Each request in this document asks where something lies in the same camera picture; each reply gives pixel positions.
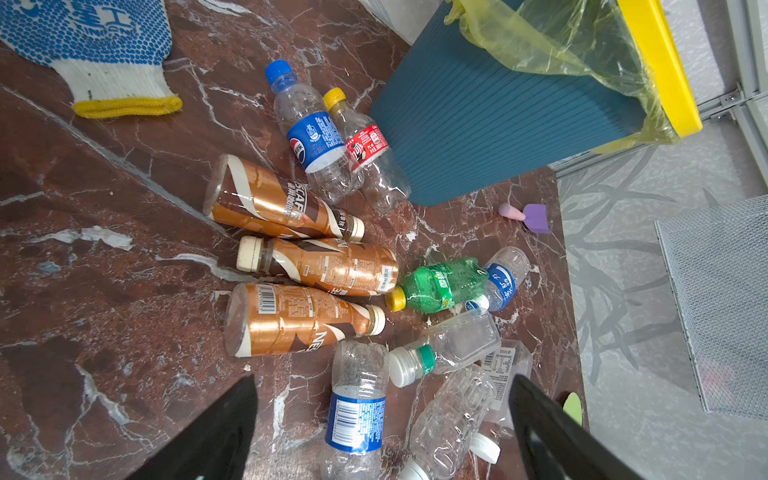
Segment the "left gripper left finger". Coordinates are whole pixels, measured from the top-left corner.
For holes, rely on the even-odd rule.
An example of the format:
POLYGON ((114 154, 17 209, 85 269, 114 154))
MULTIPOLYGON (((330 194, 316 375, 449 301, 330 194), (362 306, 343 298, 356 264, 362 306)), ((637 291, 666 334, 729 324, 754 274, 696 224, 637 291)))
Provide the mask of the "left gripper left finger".
POLYGON ((241 479, 258 412, 254 377, 238 380, 132 479, 241 479))

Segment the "blue-cap water bottle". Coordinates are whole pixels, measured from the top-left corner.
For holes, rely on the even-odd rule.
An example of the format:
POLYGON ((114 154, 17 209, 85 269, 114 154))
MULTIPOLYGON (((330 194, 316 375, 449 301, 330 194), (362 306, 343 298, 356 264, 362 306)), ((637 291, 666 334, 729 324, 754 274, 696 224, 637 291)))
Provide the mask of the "blue-cap water bottle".
POLYGON ((323 479, 376 479, 389 384, 389 352, 380 344, 343 340, 332 365, 323 479))

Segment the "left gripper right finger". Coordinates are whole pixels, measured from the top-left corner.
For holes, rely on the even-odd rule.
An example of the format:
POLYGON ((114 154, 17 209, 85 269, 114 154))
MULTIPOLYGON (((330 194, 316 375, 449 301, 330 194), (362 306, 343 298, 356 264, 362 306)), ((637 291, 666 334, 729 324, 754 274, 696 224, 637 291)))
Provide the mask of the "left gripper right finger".
POLYGON ((529 479, 641 479, 527 377, 514 377, 508 404, 529 479))

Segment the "clear square bottle green-white cap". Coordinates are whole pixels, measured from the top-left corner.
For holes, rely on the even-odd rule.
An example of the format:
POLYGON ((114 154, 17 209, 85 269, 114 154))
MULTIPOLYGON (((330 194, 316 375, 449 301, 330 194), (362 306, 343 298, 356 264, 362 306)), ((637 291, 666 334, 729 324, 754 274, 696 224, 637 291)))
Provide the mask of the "clear square bottle green-white cap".
POLYGON ((427 328, 410 344, 389 352, 389 379, 398 388, 429 374, 446 374, 484 359, 501 345, 493 316, 469 310, 427 328))

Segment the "clear grape juice bottle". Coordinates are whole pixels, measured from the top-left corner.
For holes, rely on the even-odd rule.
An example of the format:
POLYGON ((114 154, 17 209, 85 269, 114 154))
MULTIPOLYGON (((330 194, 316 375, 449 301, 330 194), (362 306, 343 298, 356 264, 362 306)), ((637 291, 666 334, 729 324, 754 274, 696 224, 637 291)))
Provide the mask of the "clear grape juice bottle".
POLYGON ((477 457, 496 464, 501 441, 514 437, 509 407, 510 389, 516 375, 530 377, 532 353, 520 340, 504 339, 501 346, 481 363, 481 369, 494 385, 495 397, 478 430, 470 441, 470 451, 477 457))

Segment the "clear ribbed bottle white cap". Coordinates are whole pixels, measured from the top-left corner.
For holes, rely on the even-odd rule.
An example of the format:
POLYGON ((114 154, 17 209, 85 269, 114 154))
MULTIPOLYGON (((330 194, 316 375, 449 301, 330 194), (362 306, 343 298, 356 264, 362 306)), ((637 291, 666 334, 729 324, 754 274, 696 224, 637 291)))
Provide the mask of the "clear ribbed bottle white cap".
POLYGON ((471 364, 450 373, 411 428, 409 455, 399 477, 454 478, 494 397, 494 387, 480 366, 471 364))

